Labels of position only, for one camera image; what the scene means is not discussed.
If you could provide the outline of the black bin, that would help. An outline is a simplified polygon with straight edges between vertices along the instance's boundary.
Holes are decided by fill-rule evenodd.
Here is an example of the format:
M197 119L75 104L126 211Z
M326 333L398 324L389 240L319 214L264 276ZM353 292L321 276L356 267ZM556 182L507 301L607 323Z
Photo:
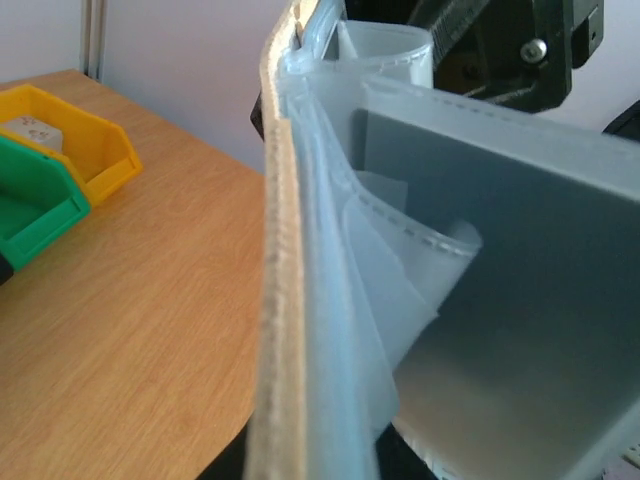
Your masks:
M14 275L14 269L9 261L0 254L0 285L5 284Z

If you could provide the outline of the green bin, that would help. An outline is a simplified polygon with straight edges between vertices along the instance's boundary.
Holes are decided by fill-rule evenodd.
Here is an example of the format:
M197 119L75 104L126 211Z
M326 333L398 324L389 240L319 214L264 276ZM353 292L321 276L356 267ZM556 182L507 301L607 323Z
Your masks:
M91 211L66 167L1 139L1 255L19 271Z

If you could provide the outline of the dark grey credit card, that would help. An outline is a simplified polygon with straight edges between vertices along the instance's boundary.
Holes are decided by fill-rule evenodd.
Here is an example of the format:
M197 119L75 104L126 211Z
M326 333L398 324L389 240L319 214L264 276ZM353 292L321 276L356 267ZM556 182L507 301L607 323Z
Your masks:
M540 120L352 116L358 167L482 245L396 373L396 427L445 477L594 479L639 436L639 147Z

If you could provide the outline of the beige card holder wallet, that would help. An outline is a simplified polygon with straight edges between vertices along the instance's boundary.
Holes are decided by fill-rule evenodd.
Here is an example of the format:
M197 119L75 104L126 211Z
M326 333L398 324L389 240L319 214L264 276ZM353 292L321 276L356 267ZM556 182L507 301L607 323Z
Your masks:
M410 217L408 185L358 167L360 108L456 125L541 116L436 88L434 38L351 20L349 1L291 1L260 60L266 167L264 306L248 479L377 479L396 373L477 256L458 220Z

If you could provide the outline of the right yellow bin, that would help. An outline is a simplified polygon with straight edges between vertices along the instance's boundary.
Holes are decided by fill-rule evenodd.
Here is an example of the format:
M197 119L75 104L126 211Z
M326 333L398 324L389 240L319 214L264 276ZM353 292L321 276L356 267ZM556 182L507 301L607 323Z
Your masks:
M36 140L35 121L61 133L60 148ZM92 206L143 170L122 127L30 84L1 92L1 135L63 164Z

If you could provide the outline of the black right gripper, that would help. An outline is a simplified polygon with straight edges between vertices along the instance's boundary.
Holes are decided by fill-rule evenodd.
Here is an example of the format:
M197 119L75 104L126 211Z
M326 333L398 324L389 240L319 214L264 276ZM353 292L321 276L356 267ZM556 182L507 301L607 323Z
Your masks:
M602 0L349 1L346 12L430 31L436 88L529 113L563 103L604 34Z

